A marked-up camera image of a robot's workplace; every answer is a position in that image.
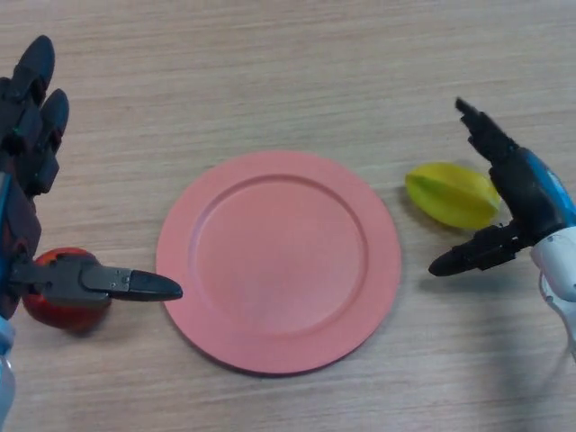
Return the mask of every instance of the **round plate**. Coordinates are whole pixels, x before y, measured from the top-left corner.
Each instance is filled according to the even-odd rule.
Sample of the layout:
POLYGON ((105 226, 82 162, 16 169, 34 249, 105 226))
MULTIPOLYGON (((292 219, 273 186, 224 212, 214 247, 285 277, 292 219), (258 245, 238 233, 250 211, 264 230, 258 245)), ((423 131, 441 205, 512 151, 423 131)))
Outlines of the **round plate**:
POLYGON ((184 296, 166 308, 195 346, 257 374, 296 374, 356 349, 401 277, 392 218, 347 169, 306 153, 232 159, 168 214, 157 272, 184 296))

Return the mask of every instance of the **yellow fruit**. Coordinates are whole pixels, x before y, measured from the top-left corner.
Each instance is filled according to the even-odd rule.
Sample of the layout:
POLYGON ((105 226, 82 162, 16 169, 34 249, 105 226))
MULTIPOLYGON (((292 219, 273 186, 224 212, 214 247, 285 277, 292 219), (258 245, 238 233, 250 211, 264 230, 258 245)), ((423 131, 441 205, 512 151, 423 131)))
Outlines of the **yellow fruit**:
POLYGON ((469 168, 447 162, 421 165, 406 175, 410 199, 430 217, 451 227, 479 230, 500 209, 491 180, 469 168))

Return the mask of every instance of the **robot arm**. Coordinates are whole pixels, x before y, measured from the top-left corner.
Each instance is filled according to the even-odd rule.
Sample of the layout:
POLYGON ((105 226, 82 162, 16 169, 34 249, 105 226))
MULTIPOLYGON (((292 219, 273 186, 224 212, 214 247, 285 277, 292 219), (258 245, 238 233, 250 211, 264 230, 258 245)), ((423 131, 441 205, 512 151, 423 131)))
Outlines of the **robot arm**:
POLYGON ((68 98, 46 99, 54 70, 52 42, 40 36, 24 52, 12 78, 0 78, 0 430, 14 399, 8 356, 14 343, 9 319, 21 297, 41 293, 61 306, 100 307, 110 299, 158 302, 182 297, 170 279, 63 255, 50 265, 33 261, 41 225, 34 198, 47 194, 59 171, 56 155, 68 123, 68 98))
POLYGON ((541 272, 541 294, 561 316, 576 359, 576 207, 558 177, 532 151, 465 101, 458 99, 456 109, 470 131, 468 141, 490 162, 490 179, 512 221, 479 230, 436 259, 429 272, 449 276, 487 270, 532 248, 530 256, 541 272))

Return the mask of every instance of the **red apple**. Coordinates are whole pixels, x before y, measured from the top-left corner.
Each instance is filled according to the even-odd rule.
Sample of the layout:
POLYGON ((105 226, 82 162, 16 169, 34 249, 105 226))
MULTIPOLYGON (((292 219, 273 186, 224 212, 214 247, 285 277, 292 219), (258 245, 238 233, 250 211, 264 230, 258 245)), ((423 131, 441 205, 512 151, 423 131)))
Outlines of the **red apple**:
MULTIPOLYGON (((43 266, 62 254, 84 255, 96 260, 90 252, 78 247, 60 247, 52 249, 36 258, 35 262, 43 266)), ((22 304, 35 320, 56 329, 73 333, 86 333, 93 329, 110 309, 111 301, 101 308, 62 307, 50 304, 39 294, 28 294, 22 298, 22 304)))

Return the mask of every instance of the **wooden table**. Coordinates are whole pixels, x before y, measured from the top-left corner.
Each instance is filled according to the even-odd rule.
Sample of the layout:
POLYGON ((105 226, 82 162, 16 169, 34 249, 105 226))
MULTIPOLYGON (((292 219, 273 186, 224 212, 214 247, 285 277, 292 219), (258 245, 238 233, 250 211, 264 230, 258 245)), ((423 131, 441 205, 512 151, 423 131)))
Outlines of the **wooden table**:
POLYGON ((419 163, 487 165, 457 95, 543 157, 576 194, 572 0, 4 0, 0 64, 33 38, 57 50, 71 115, 60 174, 38 200, 39 252, 88 248, 154 269, 167 211, 197 176, 260 149, 346 164, 385 200, 404 256, 395 312, 345 361, 260 380, 196 354, 160 305, 117 303, 91 337, 19 309, 24 432, 568 431, 576 365, 527 253, 486 274, 431 278, 465 235, 407 201, 419 163))

